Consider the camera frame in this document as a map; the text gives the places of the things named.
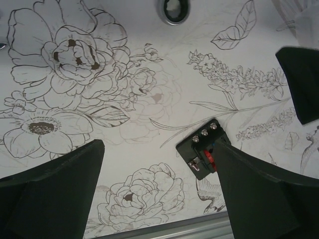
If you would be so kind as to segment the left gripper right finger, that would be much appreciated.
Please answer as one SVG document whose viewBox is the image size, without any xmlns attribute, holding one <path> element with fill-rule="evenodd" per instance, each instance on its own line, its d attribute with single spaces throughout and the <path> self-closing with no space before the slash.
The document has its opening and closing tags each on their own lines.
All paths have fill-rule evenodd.
<svg viewBox="0 0 319 239">
<path fill-rule="evenodd" d="M 236 239 L 317 239 L 319 181 L 217 141 L 213 158 Z"/>
</svg>

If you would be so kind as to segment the black fuse box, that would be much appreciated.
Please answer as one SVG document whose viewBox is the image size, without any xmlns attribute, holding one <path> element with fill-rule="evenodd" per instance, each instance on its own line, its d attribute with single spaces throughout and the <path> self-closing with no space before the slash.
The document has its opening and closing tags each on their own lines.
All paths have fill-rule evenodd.
<svg viewBox="0 0 319 239">
<path fill-rule="evenodd" d="M 197 180 L 214 173 L 214 169 L 204 154 L 208 150 L 213 156 L 216 141 L 230 144 L 230 140 L 219 121 L 212 118 L 176 145 L 176 150 L 195 175 Z"/>
</svg>

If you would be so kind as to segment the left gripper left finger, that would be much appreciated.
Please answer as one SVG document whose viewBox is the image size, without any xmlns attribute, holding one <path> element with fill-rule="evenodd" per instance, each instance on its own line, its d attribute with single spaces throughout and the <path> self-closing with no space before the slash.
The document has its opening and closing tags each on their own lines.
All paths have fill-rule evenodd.
<svg viewBox="0 0 319 239">
<path fill-rule="evenodd" d="M 81 239 L 105 146 L 93 140 L 78 149 L 0 180 L 2 239 Z"/>
</svg>

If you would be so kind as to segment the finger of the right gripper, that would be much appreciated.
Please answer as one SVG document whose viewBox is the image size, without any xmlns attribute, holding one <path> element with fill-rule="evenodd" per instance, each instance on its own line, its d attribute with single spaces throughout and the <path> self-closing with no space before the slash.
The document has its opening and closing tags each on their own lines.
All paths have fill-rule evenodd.
<svg viewBox="0 0 319 239">
<path fill-rule="evenodd" d="M 302 125 L 319 119 L 319 51 L 283 47 L 276 58 L 287 78 L 289 90 Z"/>
</svg>

